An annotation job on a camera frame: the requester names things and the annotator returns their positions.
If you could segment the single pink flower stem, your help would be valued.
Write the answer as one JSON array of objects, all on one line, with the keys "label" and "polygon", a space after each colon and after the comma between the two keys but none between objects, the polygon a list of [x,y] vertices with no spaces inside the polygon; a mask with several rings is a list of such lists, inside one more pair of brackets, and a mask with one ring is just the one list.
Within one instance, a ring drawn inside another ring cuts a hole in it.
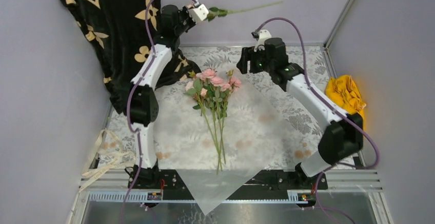
[{"label": "single pink flower stem", "polygon": [[277,2],[273,2],[273,3],[263,4],[263,5],[254,6],[254,7],[245,8],[245,9],[237,9],[237,10],[230,10],[230,9],[224,9],[224,8],[218,8],[218,7],[210,7],[208,9],[209,13],[206,17],[206,20],[208,22],[210,22],[218,17],[226,17],[226,16],[231,15],[231,14],[239,14],[239,13],[249,12],[249,11],[253,11],[253,10],[258,10],[258,9],[262,9],[262,8],[266,8],[266,7],[270,7],[270,6],[279,5],[279,4],[282,4],[283,2],[284,1],[277,1]]}]

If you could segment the pink fake flower bouquet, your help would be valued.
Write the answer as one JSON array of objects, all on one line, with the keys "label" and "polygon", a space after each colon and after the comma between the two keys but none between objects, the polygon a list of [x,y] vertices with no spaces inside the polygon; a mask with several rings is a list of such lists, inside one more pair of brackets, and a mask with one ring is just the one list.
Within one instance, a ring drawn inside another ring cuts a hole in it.
[{"label": "pink fake flower bouquet", "polygon": [[223,171],[226,164],[224,129],[227,118],[229,99],[241,85],[241,80],[234,75],[234,70],[229,70],[224,77],[218,75],[212,68],[203,72],[188,72],[191,81],[185,87],[185,95],[196,102],[192,108],[200,110],[207,124],[217,152],[216,172]]}]

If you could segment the white translucent wrapping paper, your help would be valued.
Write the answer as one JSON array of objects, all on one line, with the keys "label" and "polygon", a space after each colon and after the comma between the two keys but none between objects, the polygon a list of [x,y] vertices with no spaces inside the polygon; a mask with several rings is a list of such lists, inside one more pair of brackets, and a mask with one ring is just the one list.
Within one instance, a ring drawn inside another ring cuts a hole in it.
[{"label": "white translucent wrapping paper", "polygon": [[283,167],[303,135],[249,82],[229,99],[227,117],[212,118],[193,107],[186,82],[157,89],[159,114],[154,144],[160,169],[175,169],[193,199],[209,214],[263,169]]}]

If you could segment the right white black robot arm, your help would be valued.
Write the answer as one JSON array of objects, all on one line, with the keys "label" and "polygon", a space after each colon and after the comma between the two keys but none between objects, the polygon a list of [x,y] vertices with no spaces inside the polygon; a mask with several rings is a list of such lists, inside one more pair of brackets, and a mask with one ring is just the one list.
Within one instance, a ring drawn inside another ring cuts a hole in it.
[{"label": "right white black robot arm", "polygon": [[321,172],[363,148],[362,117],[334,104],[309,80],[300,65],[291,63],[281,38],[272,37],[256,46],[243,47],[236,66],[243,74],[268,73],[273,83],[295,97],[323,130],[318,150],[290,172],[291,185],[309,188]]}]

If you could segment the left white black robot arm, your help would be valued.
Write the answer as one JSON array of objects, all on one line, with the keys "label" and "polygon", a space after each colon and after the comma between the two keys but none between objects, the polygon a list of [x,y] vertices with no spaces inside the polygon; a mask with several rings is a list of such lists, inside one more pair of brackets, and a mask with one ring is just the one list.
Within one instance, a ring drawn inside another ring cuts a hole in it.
[{"label": "left white black robot arm", "polygon": [[177,78],[161,75],[179,51],[180,36],[207,18],[208,10],[200,3],[184,6],[166,5],[161,10],[161,27],[151,40],[151,50],[139,72],[131,80],[125,114],[131,131],[137,134],[136,162],[130,174],[148,189],[159,183],[153,125],[159,113],[155,90],[170,85]]}]

